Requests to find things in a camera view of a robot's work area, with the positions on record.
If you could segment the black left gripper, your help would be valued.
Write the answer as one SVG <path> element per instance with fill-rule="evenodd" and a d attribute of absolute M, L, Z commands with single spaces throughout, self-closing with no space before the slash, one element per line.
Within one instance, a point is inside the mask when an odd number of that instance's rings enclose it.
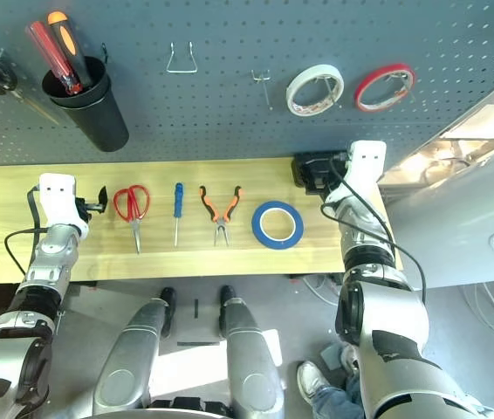
<path fill-rule="evenodd" d="M 96 211 L 99 213 L 104 213 L 106 210 L 106 206 L 108 203 L 108 197 L 106 192 L 106 186 L 103 186 L 99 190 L 98 194 L 99 203 L 86 203 L 84 198 L 76 197 L 75 205 L 80 218 L 91 218 L 92 211 Z"/>

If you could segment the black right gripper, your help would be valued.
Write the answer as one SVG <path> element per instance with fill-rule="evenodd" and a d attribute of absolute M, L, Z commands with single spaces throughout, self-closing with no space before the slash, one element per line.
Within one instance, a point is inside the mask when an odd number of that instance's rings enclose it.
<path fill-rule="evenodd" d="M 340 176 L 346 169 L 344 161 L 332 157 L 320 158 L 310 163 L 310 193 L 317 196 L 328 196 L 341 185 Z"/>

